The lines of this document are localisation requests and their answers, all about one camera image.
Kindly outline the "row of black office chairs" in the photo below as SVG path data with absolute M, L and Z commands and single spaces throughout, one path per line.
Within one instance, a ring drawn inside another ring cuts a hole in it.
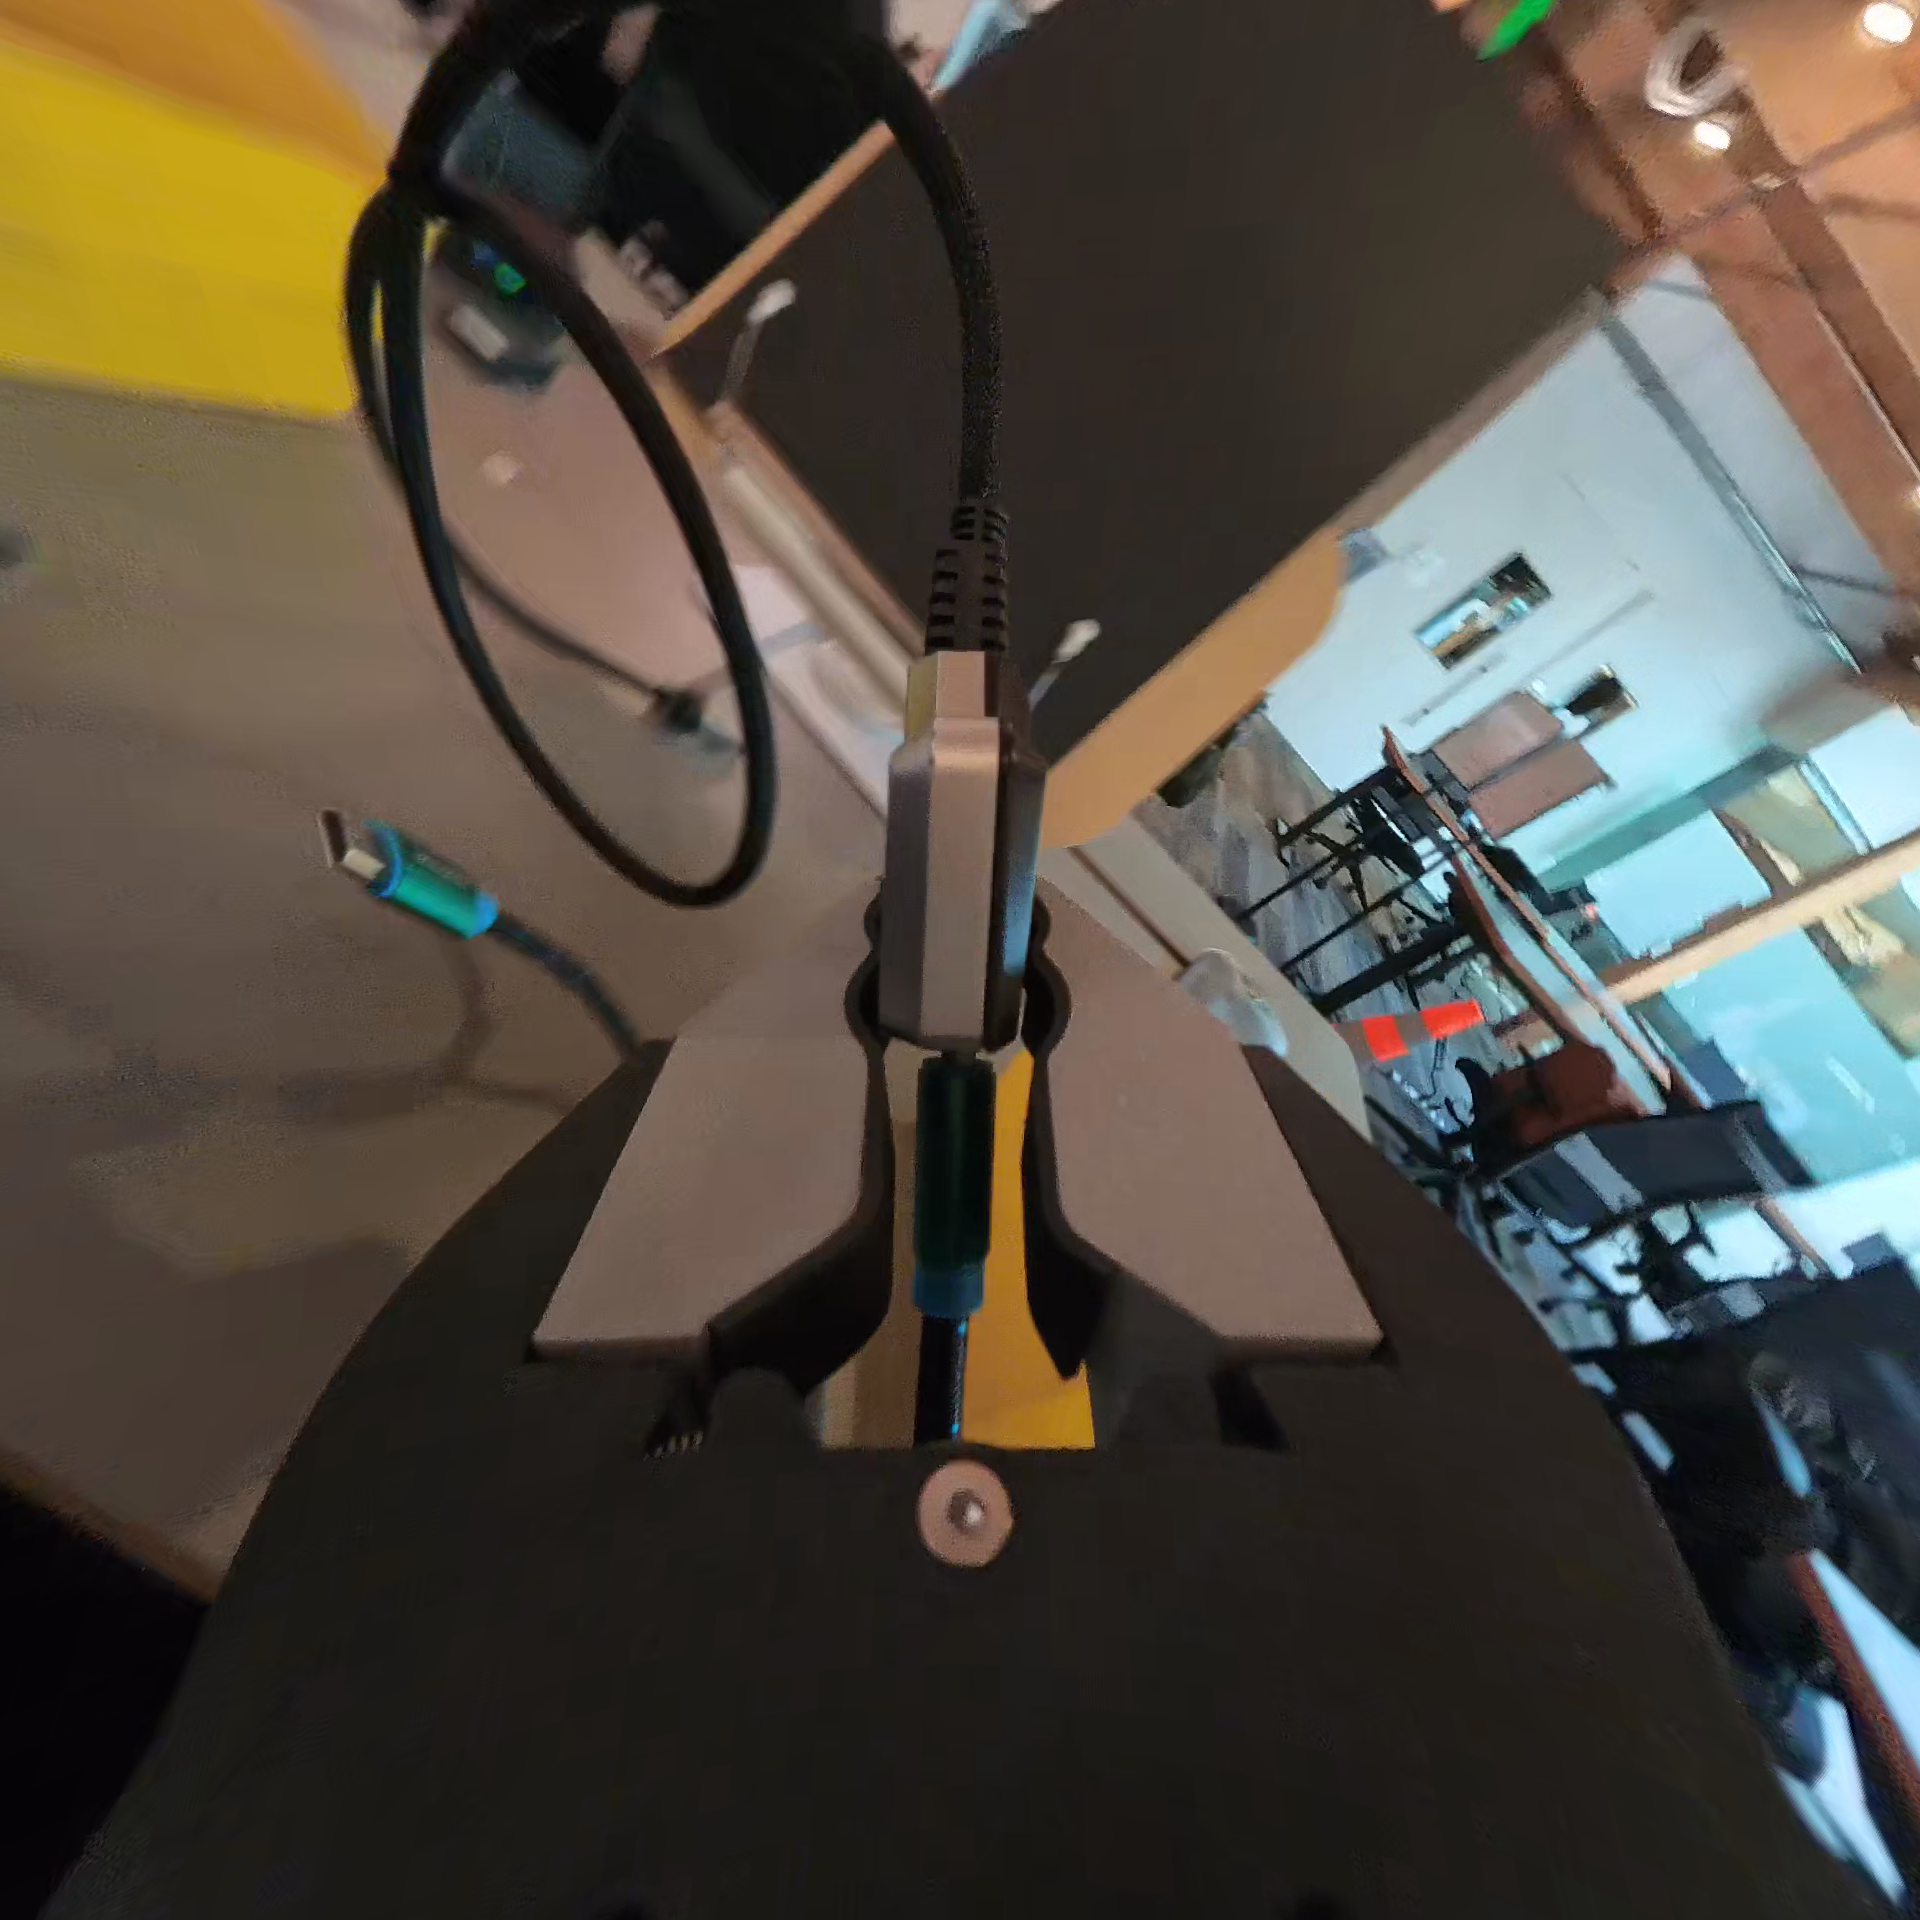
M 1916 1642 L 1916 1280 L 1901 1259 L 1711 1280 L 1707 1212 L 1804 1172 L 1755 1100 L 1637 1116 L 1606 1054 L 1457 1064 L 1471 1117 L 1433 1185 L 1508 1229 L 1537 1312 L 1639 1452 L 1741 1661 L 1809 1674 L 1816 1633 L 1786 1571 L 1837 1570 Z

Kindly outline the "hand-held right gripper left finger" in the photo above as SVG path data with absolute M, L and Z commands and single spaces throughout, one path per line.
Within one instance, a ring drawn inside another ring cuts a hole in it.
M 872 887 L 669 1044 L 532 1336 L 549 1361 L 849 1364 L 894 1288 Z

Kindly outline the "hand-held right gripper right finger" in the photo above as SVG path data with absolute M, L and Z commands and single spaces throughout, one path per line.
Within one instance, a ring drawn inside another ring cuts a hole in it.
M 1054 1358 L 1140 1293 L 1233 1358 L 1364 1358 L 1380 1322 L 1266 1098 L 1285 1061 L 1045 887 L 1028 948 L 1025 1197 Z

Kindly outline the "black board on white stand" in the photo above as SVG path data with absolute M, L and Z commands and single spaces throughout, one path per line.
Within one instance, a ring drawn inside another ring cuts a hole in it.
M 1620 225 L 1433 4 L 1058 4 L 939 99 L 1003 313 L 1013 654 L 1049 879 L 1157 972 L 1226 948 L 1074 852 L 1254 707 L 1332 620 L 1336 528 L 1528 372 Z

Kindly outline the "brown perforated board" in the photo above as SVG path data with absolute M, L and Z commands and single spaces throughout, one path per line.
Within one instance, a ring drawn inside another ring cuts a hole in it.
M 1496 698 L 1422 753 L 1458 815 L 1495 841 L 1617 786 L 1563 712 L 1526 690 Z

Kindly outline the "orange traffic cone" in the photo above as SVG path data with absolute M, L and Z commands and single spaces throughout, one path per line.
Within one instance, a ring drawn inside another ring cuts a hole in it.
M 1403 1014 L 1345 1019 L 1340 1034 L 1356 1051 L 1356 1059 L 1385 1067 L 1429 1044 L 1448 1044 L 1485 1026 L 1485 1007 L 1473 997 L 1463 997 L 1417 1006 Z

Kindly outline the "metal hdmi port hub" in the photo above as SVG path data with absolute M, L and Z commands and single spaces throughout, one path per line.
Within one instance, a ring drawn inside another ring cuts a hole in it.
M 484 94 L 543 37 L 609 21 L 614 4 L 478 4 L 428 61 L 386 175 L 358 215 L 344 281 L 349 359 L 363 420 L 394 477 L 455 659 L 492 729 L 567 827 L 618 879 L 696 909 L 736 899 L 770 850 L 779 753 L 770 691 L 709 496 L 632 354 L 571 280 L 516 248 L 513 228 L 460 183 L 450 156 Z M 886 765 L 877 904 L 877 1016 L 898 1042 L 985 1056 L 1021 1024 L 1039 883 L 1045 759 L 1010 644 L 1009 521 L 999 494 L 1003 312 L 991 235 L 934 104 L 880 36 L 772 21 L 766 36 L 849 85 L 925 194 L 959 325 L 957 497 L 937 549 L 925 654 L 902 696 L 905 738 Z M 746 759 L 733 852 L 714 875 L 666 875 L 621 840 L 522 717 L 468 604 L 470 568 L 440 502 L 425 396 L 422 275 L 431 225 L 500 248 L 580 347 L 664 494 L 719 628 Z

